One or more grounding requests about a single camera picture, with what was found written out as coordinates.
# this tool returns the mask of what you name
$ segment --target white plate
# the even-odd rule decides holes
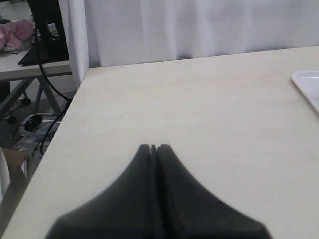
[[[293,82],[319,113],[319,71],[300,71],[292,75]]]

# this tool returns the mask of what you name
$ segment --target pink fabric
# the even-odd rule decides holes
[[[32,36],[33,24],[29,20],[13,21],[7,24],[0,24],[0,50],[6,44],[19,48],[22,42]]]

